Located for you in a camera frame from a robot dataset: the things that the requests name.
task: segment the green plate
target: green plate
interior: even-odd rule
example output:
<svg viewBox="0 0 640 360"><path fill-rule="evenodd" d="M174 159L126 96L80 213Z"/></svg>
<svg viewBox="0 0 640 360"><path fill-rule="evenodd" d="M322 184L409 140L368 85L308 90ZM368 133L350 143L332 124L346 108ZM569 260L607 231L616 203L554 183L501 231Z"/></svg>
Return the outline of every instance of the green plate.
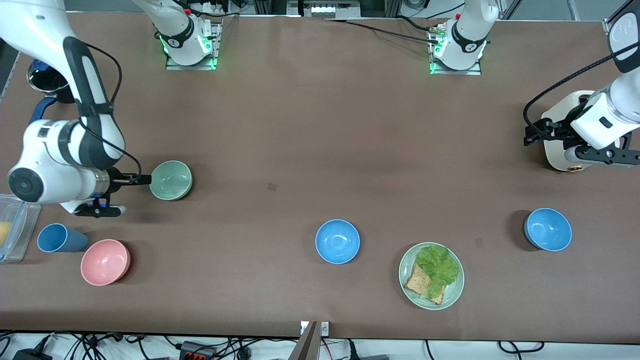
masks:
<svg viewBox="0 0 640 360"><path fill-rule="evenodd" d="M453 256L453 259L460 267L460 273L458 273L458 277L456 278L456 280L450 285L447 285L444 290L444 299L442 301L442 305L436 305L434 302L428 299L420 299L420 295L404 287L407 279L409 279L409 276L411 276L411 270L413 269L413 264L415 263L415 257L423 248L434 245L440 245L449 250L449 252ZM400 279L400 287L402 288L402 291L404 291L406 297L408 297L409 300L411 300L411 302L413 302L417 306L427 310L442 310L453 305L453 303L455 303L460 298L460 295L462 294L462 288L465 287L465 272L464 270L462 270L462 264L460 263L460 260L453 253L453 251L451 251L451 249L439 243L420 243L407 250L402 257L402 260L400 260L398 278Z"/></svg>

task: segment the blue cup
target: blue cup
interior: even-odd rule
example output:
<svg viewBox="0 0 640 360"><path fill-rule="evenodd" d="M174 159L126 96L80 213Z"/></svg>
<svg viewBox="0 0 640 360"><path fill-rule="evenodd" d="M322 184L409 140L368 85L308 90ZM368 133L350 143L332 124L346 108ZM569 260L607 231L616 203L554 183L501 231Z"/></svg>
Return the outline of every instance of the blue cup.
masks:
<svg viewBox="0 0 640 360"><path fill-rule="evenodd" d="M43 252L77 252L88 244L85 234L62 224L49 224L38 235L38 249Z"/></svg>

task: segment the brown tablecloth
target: brown tablecloth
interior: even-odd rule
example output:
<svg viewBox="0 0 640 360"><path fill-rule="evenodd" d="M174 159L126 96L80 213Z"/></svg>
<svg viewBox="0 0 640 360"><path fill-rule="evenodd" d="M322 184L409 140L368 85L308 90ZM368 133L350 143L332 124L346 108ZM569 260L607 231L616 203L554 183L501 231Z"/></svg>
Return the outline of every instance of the brown tablecloth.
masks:
<svg viewBox="0 0 640 360"><path fill-rule="evenodd" d="M44 254L34 237L23 262L0 266L0 327L296 336L311 319L331 321L334 337L640 340L638 169L561 174L540 146L522 146L523 105L607 54L600 23L499 22L482 76L436 76L422 43L319 19L237 19L212 72L165 71L144 14L70 19L124 68L115 117L127 150L146 172L185 161L195 183L177 202L122 189L113 200L128 212L116 219L44 206L35 234L62 222L92 243L122 240L131 271L90 286L82 253ZM367 23L424 36L400 20ZM115 67L96 58L110 92ZM41 97L24 80L29 61L0 104L0 174ZM532 115L617 75L613 64L592 70ZM560 253L524 237L542 206L572 223ZM362 236L346 265L314 247L331 218ZM399 261L423 241L451 248L465 269L462 297L443 311L417 308L400 288Z"/></svg>

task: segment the robot logo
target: robot logo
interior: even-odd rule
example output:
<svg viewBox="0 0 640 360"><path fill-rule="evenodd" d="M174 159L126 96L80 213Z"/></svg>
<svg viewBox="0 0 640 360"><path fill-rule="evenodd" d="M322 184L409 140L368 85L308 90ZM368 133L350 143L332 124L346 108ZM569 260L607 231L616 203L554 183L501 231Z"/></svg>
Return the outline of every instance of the robot logo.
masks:
<svg viewBox="0 0 640 360"><path fill-rule="evenodd" d="M174 38L171 38L169 40L166 41L167 44L169 44L170 47L178 47L180 46L180 42Z"/></svg>

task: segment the bowl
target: bowl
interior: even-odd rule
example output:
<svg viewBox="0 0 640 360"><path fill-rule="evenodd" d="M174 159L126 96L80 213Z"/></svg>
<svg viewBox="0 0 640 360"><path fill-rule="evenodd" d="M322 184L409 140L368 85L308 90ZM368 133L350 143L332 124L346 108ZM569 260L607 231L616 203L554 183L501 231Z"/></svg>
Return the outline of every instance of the bowl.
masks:
<svg viewBox="0 0 640 360"><path fill-rule="evenodd" d="M316 233L316 250L327 263L348 263L360 250L358 230L346 220L329 220Z"/></svg>
<svg viewBox="0 0 640 360"><path fill-rule="evenodd" d="M129 269L130 262L129 251L121 242L105 239L87 249L80 271L89 284L103 286L119 280Z"/></svg>
<svg viewBox="0 0 640 360"><path fill-rule="evenodd" d="M453 257L453 260L455 260L455 262L458 264L458 267L460 268L460 272L458 273L456 280L447 285L447 287L444 289L444 298L442 299L441 305L436 305L429 299L420 299L420 295L404 287L407 280L409 279L409 276L411 276L413 264L415 263L415 257L424 247L434 245L439 245L449 250L451 256ZM465 287L465 271L462 269L462 263L460 263L460 259L458 259L458 257L453 253L453 251L451 251L451 249L439 243L420 243L412 246L409 250L407 250L400 260L400 267L398 268L398 278L400 280L400 287L402 288L402 291L404 292L406 297L409 298L409 300L416 306L427 310L443 310L453 305L456 301L458 301L460 295L462 295L462 289Z"/></svg>
<svg viewBox="0 0 640 360"><path fill-rule="evenodd" d="M177 200L189 192L193 177L189 167L177 160L165 161L151 173L151 192L160 200Z"/></svg>
<svg viewBox="0 0 640 360"><path fill-rule="evenodd" d="M557 210L549 208L532 212L524 223L524 233L534 246L547 251L566 249L572 237L569 221Z"/></svg>

